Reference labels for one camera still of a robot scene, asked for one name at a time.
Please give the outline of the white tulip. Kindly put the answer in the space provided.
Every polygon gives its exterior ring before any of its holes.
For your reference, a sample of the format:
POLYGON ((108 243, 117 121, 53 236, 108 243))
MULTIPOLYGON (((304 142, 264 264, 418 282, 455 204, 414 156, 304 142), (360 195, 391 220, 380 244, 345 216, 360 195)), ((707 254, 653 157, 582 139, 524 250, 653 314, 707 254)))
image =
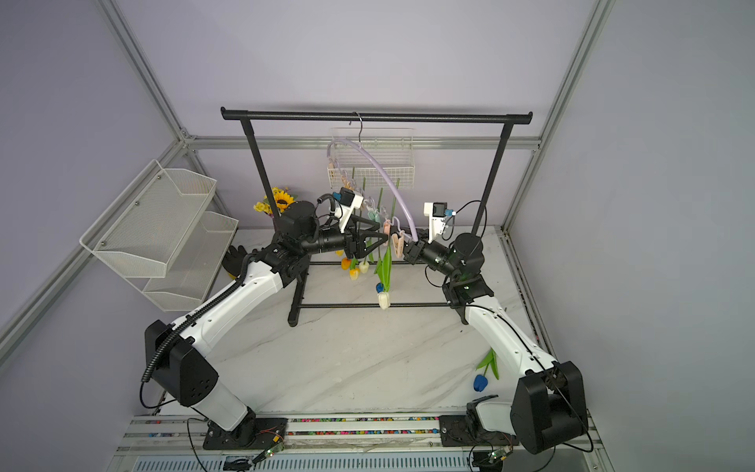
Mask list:
POLYGON ((391 230, 400 228, 400 222, 395 218, 395 208, 397 204, 397 198, 393 197, 389 218, 383 222, 383 232, 389 236, 389 239, 383 244, 383 268, 381 269, 381 275, 383 276, 383 284, 385 285, 385 292, 381 295, 377 294, 377 302, 381 310, 387 310, 390 307, 390 282, 392 271, 392 256, 393 245, 391 230))

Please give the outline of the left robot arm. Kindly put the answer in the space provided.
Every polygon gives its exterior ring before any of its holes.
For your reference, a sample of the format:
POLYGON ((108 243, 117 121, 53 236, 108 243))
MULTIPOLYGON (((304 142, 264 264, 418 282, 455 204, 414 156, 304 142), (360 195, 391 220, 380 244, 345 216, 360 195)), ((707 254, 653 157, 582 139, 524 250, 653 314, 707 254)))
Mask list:
POLYGON ((349 206, 335 204, 325 219, 316 210, 306 201, 291 205, 275 218, 271 243, 243 256, 230 285, 171 324, 151 324, 145 331, 147 366, 141 382, 156 381, 181 405, 226 432, 253 423, 253 411, 220 381, 208 354, 263 301, 303 279, 312 255, 342 251, 361 260, 389 239, 379 224, 356 216, 349 206))

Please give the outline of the purple clip hanger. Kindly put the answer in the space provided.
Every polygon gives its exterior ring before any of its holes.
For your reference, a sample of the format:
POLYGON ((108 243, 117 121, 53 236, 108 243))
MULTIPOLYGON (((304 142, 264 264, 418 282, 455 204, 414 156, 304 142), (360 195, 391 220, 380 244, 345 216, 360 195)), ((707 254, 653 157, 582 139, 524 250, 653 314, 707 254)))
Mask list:
POLYGON ((350 113, 348 122, 348 127, 331 130, 326 145, 330 187, 344 187, 362 196, 360 216, 416 242, 419 229, 403 196, 415 184, 414 130, 369 128, 366 116, 359 112, 350 113))

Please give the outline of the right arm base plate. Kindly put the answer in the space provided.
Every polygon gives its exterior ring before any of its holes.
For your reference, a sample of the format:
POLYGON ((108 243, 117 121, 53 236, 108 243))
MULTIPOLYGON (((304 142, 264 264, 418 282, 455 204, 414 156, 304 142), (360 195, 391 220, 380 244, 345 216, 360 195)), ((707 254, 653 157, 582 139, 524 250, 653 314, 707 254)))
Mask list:
POLYGON ((466 405, 464 414, 438 417, 443 446, 517 446, 510 419, 511 402, 485 395, 466 405))

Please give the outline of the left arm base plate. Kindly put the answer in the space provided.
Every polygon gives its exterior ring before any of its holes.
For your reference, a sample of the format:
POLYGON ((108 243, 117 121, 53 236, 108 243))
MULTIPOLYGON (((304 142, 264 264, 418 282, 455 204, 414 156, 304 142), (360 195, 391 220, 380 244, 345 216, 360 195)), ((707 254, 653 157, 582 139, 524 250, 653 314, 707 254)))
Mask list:
POLYGON ((269 450, 282 444, 289 421, 282 417, 244 420, 235 430, 226 431, 208 422, 204 450, 269 450))

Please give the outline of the pale yellow tulip front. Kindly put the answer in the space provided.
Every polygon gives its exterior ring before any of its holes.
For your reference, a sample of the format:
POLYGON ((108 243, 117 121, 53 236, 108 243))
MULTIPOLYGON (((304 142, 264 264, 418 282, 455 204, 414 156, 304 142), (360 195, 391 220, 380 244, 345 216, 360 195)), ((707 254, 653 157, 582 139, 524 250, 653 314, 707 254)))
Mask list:
POLYGON ((370 260, 368 257, 365 257, 358 265, 359 271, 365 275, 370 269, 370 260))

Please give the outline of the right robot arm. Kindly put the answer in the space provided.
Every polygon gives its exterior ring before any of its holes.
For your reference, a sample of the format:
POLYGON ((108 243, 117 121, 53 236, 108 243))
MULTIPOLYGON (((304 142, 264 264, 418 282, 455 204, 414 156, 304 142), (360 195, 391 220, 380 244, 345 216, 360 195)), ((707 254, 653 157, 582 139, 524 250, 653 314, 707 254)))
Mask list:
POLYGON ((444 275, 446 304, 483 336, 495 363, 516 378, 511 400, 488 395, 468 404, 469 433, 506 434, 531 454, 588 435, 581 372, 571 362, 558 362, 507 316, 482 275, 483 250, 480 237, 462 233, 449 247, 419 241, 407 243, 403 251, 405 262, 423 263, 444 275))

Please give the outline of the black clothes rack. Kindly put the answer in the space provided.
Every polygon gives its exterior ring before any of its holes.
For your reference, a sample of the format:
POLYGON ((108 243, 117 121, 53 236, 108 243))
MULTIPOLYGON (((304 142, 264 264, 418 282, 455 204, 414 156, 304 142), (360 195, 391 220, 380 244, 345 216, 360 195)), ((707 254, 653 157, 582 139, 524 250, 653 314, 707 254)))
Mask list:
POLYGON ((234 261, 234 273, 243 281, 249 273, 251 263, 263 263, 272 273, 278 275, 283 284, 296 282, 296 296, 289 316, 290 326, 298 323, 301 301, 305 290, 311 257, 329 251, 342 251, 351 261, 360 261, 376 251, 381 244, 399 232, 393 224, 389 231, 383 230, 385 222, 378 218, 379 207, 372 202, 358 203, 359 191, 342 187, 334 194, 325 194, 319 200, 330 203, 330 213, 325 222, 316 214, 316 205, 310 202, 295 202, 286 210, 279 210, 269 184, 269 177, 260 148, 256 139, 253 123, 265 121, 359 121, 400 122, 400 123, 473 123, 499 124, 503 127, 497 151, 481 199, 478 200, 478 212, 473 229, 458 236, 449 247, 442 245, 435 238, 424 241, 420 238, 416 224, 410 214, 405 212, 411 238, 403 244, 403 259, 409 264, 418 262, 444 275, 442 292, 453 310, 463 315, 466 308, 483 296, 492 296, 493 290, 483 279, 481 270, 484 263, 482 233, 479 230, 482 221, 487 218, 487 202, 491 195, 503 153, 511 132, 516 125, 528 125, 532 121, 530 114, 505 115, 464 115, 464 114, 390 114, 357 112, 274 112, 230 110, 223 108, 221 115, 229 121, 241 123, 252 152, 258 173, 269 199, 271 217, 275 234, 273 241, 261 251, 244 255, 238 249, 229 251, 234 261), (362 218, 359 212, 366 208, 368 216, 362 218))

